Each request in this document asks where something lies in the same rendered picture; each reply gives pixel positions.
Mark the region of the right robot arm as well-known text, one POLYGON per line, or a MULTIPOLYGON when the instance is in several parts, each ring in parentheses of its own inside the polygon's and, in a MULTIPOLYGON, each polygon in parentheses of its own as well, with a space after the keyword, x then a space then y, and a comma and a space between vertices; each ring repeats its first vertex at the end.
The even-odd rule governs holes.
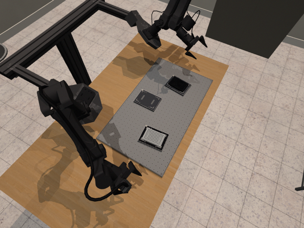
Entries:
POLYGON ((90 167, 89 158, 80 141, 86 146, 94 164, 93 176, 95 178, 96 187, 99 189, 108 188, 112 183, 110 173, 112 164, 105 160, 107 157, 106 149, 103 144, 98 144, 96 139, 93 139, 93 137, 85 131, 79 122, 80 120, 90 116, 89 113, 91 110, 88 105, 94 97, 95 92, 87 87, 83 87, 77 98, 74 100, 70 87, 65 80, 62 80, 44 88, 43 94, 51 103, 59 108, 59 111, 56 111, 54 108, 51 109, 51 106, 46 103, 46 101, 40 96, 39 91, 37 91, 40 110, 44 117, 51 115, 51 117, 64 128, 73 140, 83 162, 87 167, 90 167), (81 96, 82 93, 83 95, 81 96))

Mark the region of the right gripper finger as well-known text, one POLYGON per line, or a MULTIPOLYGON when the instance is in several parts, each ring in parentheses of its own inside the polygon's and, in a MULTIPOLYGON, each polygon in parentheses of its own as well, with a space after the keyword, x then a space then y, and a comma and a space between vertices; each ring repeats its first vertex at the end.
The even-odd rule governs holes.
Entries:
MULTIPOLYGON (((129 165, 130 163, 132 163, 132 161, 130 161, 130 162, 128 163, 128 165, 129 165)), ((132 163, 132 164, 133 164, 133 163, 132 163)), ((133 164, 133 166, 134 166, 134 164, 133 164)), ((134 173, 134 174, 136 174, 136 175, 139 175, 139 176, 142 176, 141 173, 136 169, 135 166, 134 166, 134 170, 133 170, 132 173, 134 173)))
POLYGON ((113 195, 119 195, 119 194, 123 194, 123 192, 118 189, 113 193, 113 195))

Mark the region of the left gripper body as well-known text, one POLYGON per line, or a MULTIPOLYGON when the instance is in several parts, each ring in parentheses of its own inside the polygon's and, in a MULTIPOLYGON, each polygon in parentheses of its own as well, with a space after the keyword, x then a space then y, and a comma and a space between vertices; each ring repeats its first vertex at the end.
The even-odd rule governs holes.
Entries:
MULTIPOLYGON (((201 38, 202 36, 196 36, 196 39, 197 39, 197 42, 198 42, 198 40, 201 38)), ((183 39, 182 39, 182 41, 187 45, 187 47, 185 48, 185 50, 187 51, 185 54, 187 54, 188 53, 188 51, 193 47, 193 46, 191 46, 188 42, 191 42, 193 40, 193 37, 192 37, 192 35, 190 35, 189 33, 186 35, 186 38, 184 37, 183 39)))

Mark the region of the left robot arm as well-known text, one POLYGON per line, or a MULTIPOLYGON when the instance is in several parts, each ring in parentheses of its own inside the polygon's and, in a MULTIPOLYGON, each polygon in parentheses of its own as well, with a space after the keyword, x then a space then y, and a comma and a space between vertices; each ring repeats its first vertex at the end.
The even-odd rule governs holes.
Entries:
POLYGON ((189 16, 185 15, 187 7, 191 0, 170 0, 165 11, 160 15, 154 24, 142 30, 146 38, 149 40, 158 35, 161 29, 168 30, 169 28, 176 31, 176 36, 181 40, 190 31, 195 21, 189 16))

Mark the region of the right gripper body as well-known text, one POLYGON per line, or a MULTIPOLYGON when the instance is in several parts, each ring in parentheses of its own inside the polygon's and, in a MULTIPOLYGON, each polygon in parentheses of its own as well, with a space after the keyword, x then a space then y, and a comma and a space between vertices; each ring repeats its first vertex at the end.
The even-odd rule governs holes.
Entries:
MULTIPOLYGON (((128 165, 129 169, 126 166, 127 164, 123 162, 119 167, 112 164, 110 173, 111 173, 111 178, 112 178, 112 183, 110 185, 111 191, 118 186, 118 184, 125 182, 127 183, 124 179, 127 179, 127 177, 133 172, 134 166, 132 163, 128 165)), ((123 191, 125 186, 121 186, 119 189, 123 191)))

